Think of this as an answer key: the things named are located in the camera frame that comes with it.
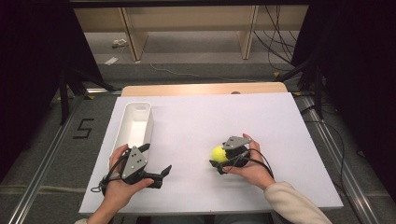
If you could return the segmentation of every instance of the white container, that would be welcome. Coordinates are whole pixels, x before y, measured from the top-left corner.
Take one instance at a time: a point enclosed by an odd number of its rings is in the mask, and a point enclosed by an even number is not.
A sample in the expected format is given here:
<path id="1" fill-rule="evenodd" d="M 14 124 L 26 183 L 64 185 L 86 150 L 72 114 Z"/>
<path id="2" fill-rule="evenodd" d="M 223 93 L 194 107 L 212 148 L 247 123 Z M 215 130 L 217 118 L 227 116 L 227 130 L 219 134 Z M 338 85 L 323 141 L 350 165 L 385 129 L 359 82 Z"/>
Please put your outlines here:
<path id="1" fill-rule="evenodd" d="M 153 124 L 151 104 L 142 102 L 126 105 L 111 153 L 125 144 L 141 147 L 150 143 Z"/>

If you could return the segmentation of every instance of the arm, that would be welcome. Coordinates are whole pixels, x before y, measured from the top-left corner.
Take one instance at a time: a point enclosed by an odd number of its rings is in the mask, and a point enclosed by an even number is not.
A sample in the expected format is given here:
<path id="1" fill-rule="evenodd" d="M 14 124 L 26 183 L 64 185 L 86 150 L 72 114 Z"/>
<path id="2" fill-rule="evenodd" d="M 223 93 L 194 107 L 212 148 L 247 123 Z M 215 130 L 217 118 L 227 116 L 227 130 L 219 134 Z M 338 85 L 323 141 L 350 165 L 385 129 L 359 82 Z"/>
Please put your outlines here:
<path id="1" fill-rule="evenodd" d="M 250 148 L 260 151 L 260 144 L 251 141 Z M 257 161 L 262 156 L 252 150 L 250 157 Z M 255 162 L 248 162 L 244 167 L 224 167 L 224 171 L 230 174 L 241 175 L 250 184 L 264 191 L 264 196 L 282 217 L 293 223 L 331 223 L 330 220 L 303 194 L 295 190 L 286 182 L 276 183 L 268 174 L 267 170 Z"/>
<path id="2" fill-rule="evenodd" d="M 112 167 L 127 149 L 128 145 L 117 148 L 110 157 L 109 167 Z M 110 181 L 106 188 L 105 198 L 99 208 L 88 219 L 79 220 L 76 224 L 107 224 L 131 200 L 135 193 L 150 186 L 153 182 L 152 179 L 142 179 L 136 184 L 128 185 L 120 179 Z"/>

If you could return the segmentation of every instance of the yellow ball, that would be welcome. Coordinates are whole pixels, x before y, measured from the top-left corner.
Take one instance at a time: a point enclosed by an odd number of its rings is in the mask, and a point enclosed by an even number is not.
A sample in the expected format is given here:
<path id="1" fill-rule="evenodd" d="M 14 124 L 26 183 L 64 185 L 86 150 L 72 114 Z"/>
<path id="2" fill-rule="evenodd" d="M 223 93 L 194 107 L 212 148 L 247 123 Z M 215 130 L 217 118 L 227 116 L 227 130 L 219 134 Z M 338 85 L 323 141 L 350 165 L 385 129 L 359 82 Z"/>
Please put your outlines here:
<path id="1" fill-rule="evenodd" d="M 225 157 L 225 150 L 221 146 L 213 148 L 212 160 L 216 162 L 224 162 L 228 160 L 227 157 Z"/>

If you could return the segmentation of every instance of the white sleeve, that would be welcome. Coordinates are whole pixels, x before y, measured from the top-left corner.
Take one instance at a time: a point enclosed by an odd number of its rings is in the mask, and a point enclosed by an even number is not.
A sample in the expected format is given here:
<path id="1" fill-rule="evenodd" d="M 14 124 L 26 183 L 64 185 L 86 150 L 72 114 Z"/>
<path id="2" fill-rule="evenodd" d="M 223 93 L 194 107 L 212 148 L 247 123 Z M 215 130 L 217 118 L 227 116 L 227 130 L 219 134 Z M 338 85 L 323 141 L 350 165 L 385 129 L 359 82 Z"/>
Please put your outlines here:
<path id="1" fill-rule="evenodd" d="M 79 221 L 75 222 L 75 224 L 87 224 L 87 218 L 80 219 Z"/>
<path id="2" fill-rule="evenodd" d="M 316 205 L 287 182 L 269 186 L 264 196 L 275 211 L 292 223 L 331 223 Z"/>

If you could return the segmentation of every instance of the white tabletop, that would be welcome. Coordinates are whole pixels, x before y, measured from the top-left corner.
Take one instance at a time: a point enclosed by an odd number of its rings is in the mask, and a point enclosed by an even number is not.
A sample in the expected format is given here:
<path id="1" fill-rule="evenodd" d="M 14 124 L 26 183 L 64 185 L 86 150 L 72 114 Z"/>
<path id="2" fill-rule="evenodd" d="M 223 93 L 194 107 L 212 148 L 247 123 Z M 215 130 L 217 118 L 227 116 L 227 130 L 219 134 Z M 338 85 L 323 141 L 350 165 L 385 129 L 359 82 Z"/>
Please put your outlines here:
<path id="1" fill-rule="evenodd" d="M 161 189 L 143 189 L 120 213 L 190 215 L 268 212 L 262 190 L 237 175 L 219 175 L 211 150 L 230 136 L 248 133 L 261 144 L 276 181 L 288 181 L 319 208 L 343 206 L 290 93 L 141 96 L 118 98 L 80 207 L 92 214 L 103 200 L 93 193 L 107 173 L 124 107 L 151 104 L 154 128 L 147 171 L 172 164 Z"/>

